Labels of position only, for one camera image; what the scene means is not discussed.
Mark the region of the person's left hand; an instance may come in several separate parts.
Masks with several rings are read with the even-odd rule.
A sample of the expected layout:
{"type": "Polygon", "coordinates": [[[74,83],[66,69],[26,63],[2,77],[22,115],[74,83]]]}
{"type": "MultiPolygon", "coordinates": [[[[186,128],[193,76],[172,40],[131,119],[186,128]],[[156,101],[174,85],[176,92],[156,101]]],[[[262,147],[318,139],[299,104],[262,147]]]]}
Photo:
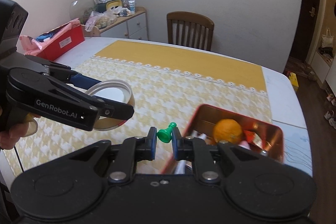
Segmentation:
{"type": "Polygon", "coordinates": [[[40,118],[41,116],[37,114],[30,113],[28,117],[22,122],[11,126],[8,131],[2,131],[1,135],[1,149],[12,149],[15,144],[21,139],[25,137],[30,123],[34,121],[34,118],[40,118]]]}

